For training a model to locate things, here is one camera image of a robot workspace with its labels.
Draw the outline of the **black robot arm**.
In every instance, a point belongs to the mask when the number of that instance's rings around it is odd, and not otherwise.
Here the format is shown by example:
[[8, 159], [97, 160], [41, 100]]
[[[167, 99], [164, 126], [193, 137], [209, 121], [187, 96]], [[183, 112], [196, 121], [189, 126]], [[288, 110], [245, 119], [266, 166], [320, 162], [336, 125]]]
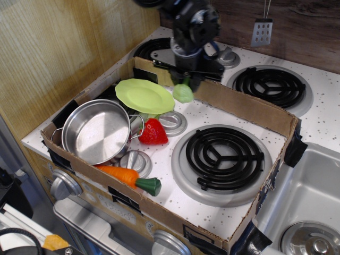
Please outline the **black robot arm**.
[[224, 67], [217, 60], [214, 39], [220, 17], [208, 1], [136, 1], [141, 7], [158, 9], [172, 22], [169, 48], [151, 53], [155, 66], [168, 69], [174, 84], [187, 83], [193, 92], [206, 79], [221, 80]]

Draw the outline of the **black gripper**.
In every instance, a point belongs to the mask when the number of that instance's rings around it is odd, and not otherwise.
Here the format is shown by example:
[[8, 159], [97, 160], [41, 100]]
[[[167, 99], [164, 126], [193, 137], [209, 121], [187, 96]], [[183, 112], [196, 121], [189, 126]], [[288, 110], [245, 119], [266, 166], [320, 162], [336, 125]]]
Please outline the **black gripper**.
[[152, 51], [150, 56], [155, 65], [175, 70], [169, 72], [174, 85], [184, 83], [185, 73], [192, 75], [189, 79], [192, 92], [199, 89], [204, 79], [221, 81], [225, 70], [215, 57], [208, 56], [203, 49], [191, 55], [179, 54], [172, 49], [160, 49]]

